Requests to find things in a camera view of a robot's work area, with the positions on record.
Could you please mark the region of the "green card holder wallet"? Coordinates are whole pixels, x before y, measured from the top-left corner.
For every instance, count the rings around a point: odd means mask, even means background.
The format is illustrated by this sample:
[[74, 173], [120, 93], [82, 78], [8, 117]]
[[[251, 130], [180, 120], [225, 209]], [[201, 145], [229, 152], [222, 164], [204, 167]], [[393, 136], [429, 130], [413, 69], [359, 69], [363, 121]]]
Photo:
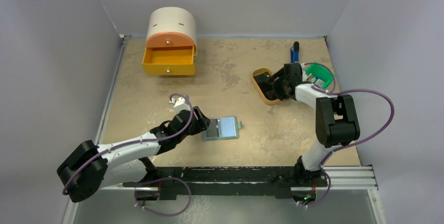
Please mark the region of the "green card holder wallet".
[[203, 141], [216, 141], [225, 139], [237, 139], [239, 138], [239, 130], [242, 129], [242, 121], [238, 121], [236, 116], [226, 116], [220, 118], [214, 118], [219, 120], [219, 138], [206, 139], [205, 131], [201, 133]]

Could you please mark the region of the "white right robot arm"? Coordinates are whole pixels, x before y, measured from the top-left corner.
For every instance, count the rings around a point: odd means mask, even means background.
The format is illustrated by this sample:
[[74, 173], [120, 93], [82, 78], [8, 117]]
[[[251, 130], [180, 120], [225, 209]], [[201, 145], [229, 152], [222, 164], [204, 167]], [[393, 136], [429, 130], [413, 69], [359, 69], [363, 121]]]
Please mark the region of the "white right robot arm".
[[316, 140], [298, 158], [294, 179], [306, 186], [314, 180], [329, 157], [341, 147], [347, 147], [360, 136], [354, 100], [350, 95], [330, 95], [316, 84], [303, 78], [299, 63], [287, 63], [267, 77], [263, 86], [266, 96], [279, 100], [293, 99], [315, 110]]

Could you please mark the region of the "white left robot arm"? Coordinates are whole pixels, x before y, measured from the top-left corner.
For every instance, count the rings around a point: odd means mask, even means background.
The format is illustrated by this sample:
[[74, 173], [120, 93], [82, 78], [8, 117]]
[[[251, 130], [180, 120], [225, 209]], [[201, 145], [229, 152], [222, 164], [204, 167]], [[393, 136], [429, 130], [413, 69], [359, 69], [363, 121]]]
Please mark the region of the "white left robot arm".
[[195, 106], [129, 140], [100, 145], [83, 141], [57, 168], [64, 186], [62, 194], [78, 203], [118, 183], [138, 182], [149, 187], [156, 181], [149, 157], [173, 150], [186, 137], [207, 130], [210, 123]]

